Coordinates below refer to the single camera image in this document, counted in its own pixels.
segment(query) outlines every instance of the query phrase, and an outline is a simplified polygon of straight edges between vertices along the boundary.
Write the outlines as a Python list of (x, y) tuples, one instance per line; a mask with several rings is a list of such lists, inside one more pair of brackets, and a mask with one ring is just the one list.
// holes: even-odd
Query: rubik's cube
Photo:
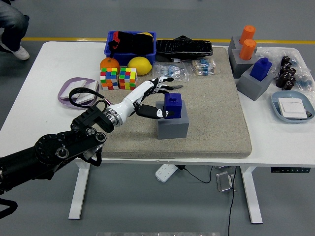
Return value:
[(134, 90), (138, 84), (138, 76), (135, 68), (121, 68), (119, 74), (119, 88)]
[(119, 89), (117, 81), (117, 68), (102, 68), (100, 73), (100, 84), (103, 90)]

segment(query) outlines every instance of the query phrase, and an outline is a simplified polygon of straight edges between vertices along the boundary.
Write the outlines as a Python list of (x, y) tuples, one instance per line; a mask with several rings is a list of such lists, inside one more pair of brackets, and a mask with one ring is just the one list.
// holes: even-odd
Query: orange cylinder on gray block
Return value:
[(240, 38), (240, 44), (244, 44), (246, 39), (252, 39), (256, 32), (256, 28), (254, 26), (245, 26)]
[(250, 60), (252, 58), (252, 54), (254, 53), (255, 47), (255, 40), (246, 39), (239, 54), (240, 59)]

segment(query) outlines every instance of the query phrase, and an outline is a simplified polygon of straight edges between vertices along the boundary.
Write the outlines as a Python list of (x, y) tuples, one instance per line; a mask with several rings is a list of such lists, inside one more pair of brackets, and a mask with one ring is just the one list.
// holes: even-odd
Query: table leg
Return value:
[(243, 184), (247, 199), (247, 205), (250, 212), (251, 222), (253, 224), (262, 224), (262, 218), (255, 190), (254, 180), (252, 178), (252, 171), (256, 166), (241, 166), (243, 177)]
[(79, 220), (82, 210), (82, 204), (85, 194), (85, 188), (88, 181), (90, 164), (84, 161), (77, 160), (76, 164), (79, 167), (79, 173), (75, 189), (73, 193), (72, 204), (69, 213), (70, 220)]

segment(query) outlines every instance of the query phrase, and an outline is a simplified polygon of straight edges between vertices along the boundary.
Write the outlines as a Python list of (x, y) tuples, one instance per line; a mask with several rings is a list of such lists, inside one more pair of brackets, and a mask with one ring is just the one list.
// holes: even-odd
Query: white robotic hand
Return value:
[(173, 78), (159, 77), (147, 80), (126, 96), (121, 103), (110, 105), (104, 114), (111, 120), (114, 126), (123, 125), (127, 117), (133, 113), (147, 118), (160, 119), (170, 115), (167, 111), (156, 107), (141, 105), (141, 102), (150, 94), (168, 93), (173, 90), (171, 86), (164, 85), (164, 82), (172, 82)]

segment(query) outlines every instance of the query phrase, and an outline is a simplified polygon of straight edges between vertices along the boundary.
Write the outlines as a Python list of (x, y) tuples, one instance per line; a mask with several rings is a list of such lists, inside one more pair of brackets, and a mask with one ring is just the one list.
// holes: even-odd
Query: floor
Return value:
[[(155, 31), (158, 38), (212, 39), (227, 45), (245, 25), (254, 25), (254, 38), (299, 50), (308, 68), (315, 69), (313, 1), (205, 0), (15, 0), (12, 5), (31, 18), (22, 45), (30, 59), (20, 61), (0, 52), (0, 127), (45, 40), (107, 37), (110, 30)], [(160, 165), (103, 164), (91, 168), (81, 220), (68, 220), (77, 177), (75, 163), (51, 180), (33, 180), (2, 195), (17, 201), (17, 211), (0, 220), (1, 236), (95, 236), (99, 232), (218, 232), (227, 235), (231, 193), (217, 191), (213, 168), (209, 184), (177, 171), (169, 181), (156, 180)], [(209, 167), (187, 166), (207, 181)], [(244, 187), (237, 169), (231, 215), (232, 236), (314, 235), (315, 186), (309, 174), (253, 172), (263, 224), (250, 223)]]

